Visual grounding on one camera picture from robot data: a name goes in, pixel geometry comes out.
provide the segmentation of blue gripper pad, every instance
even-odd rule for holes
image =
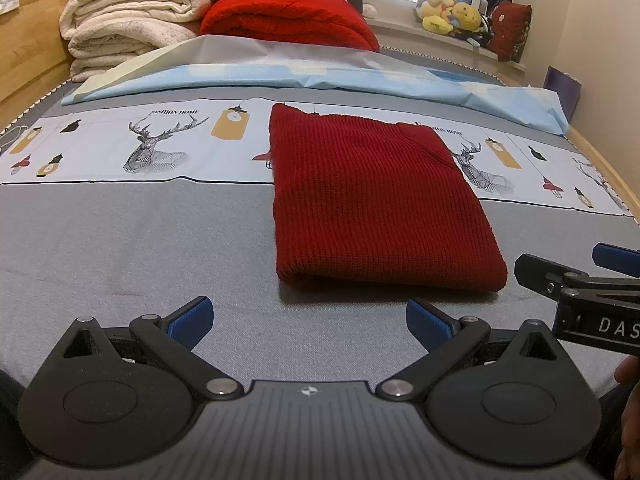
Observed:
[[[455,320],[440,312],[435,307],[430,312],[417,301],[409,300],[406,304],[406,326],[409,332],[429,352],[456,335]]]
[[[597,244],[593,248],[591,257],[593,263],[603,269],[640,278],[640,251],[609,244]]]
[[[204,296],[196,298],[168,316],[167,321],[166,334],[191,350],[213,327],[211,300]]]

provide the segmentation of wooden bed frame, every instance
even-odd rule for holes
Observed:
[[[0,128],[68,79],[72,57],[58,29],[67,1],[20,0],[19,9],[0,14],[0,37],[5,45],[0,56]],[[499,76],[505,83],[519,86],[508,76]],[[567,137],[640,219],[640,200],[612,165],[573,127]]]

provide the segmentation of red cushion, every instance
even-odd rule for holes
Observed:
[[[276,272],[285,283],[503,288],[491,226],[431,128],[276,104],[269,130]]]
[[[218,0],[200,34],[380,50],[367,22],[345,0]]]
[[[489,50],[498,55],[498,61],[510,61],[523,49],[529,34],[531,6],[504,0],[491,14],[494,36]]]

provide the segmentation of deer print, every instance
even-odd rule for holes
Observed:
[[[460,165],[460,169],[471,181],[471,184],[490,193],[513,194],[514,185],[508,178],[478,170],[471,163],[474,159],[474,153],[480,153],[482,145],[479,142],[474,144],[466,140],[465,137],[462,138],[466,141],[462,142],[462,151],[460,153],[449,151]]]
[[[140,123],[145,121],[147,117],[140,119],[136,124],[129,123],[129,130],[138,136],[140,145],[135,149],[127,159],[124,169],[129,173],[157,173],[159,171],[169,171],[177,168],[189,160],[189,155],[183,152],[160,152],[156,150],[156,144],[161,140],[169,139],[177,132],[185,130],[193,130],[196,126],[200,126],[208,117],[198,122],[192,115],[189,115],[191,122],[180,126],[178,122],[170,130],[165,130],[160,135],[152,136],[149,133],[149,124],[140,127]]]
[[[615,202],[616,205],[620,209],[622,209],[622,211],[626,211],[626,207],[622,203],[622,200],[620,200],[618,198],[618,196],[616,195],[616,193],[609,187],[609,184],[607,184],[607,181],[604,180],[604,178],[601,176],[601,174],[598,173],[598,178],[595,178],[593,175],[587,173],[587,171],[584,169],[585,167],[587,167],[587,168],[592,168],[593,170],[595,170],[595,168],[593,167],[593,164],[588,164],[586,162],[578,160],[575,157],[572,157],[572,159],[577,164],[576,168],[578,168],[582,174],[588,176],[591,180],[593,180],[596,184],[598,184],[598,186],[600,186],[602,189],[604,189],[604,191],[606,191],[607,194],[611,197],[613,202]]]

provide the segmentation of red blanket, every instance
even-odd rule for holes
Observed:
[[[276,104],[276,271],[289,285],[498,291],[507,269],[482,206],[428,126]]]
[[[218,0],[200,34],[380,50],[369,25],[344,0]]]

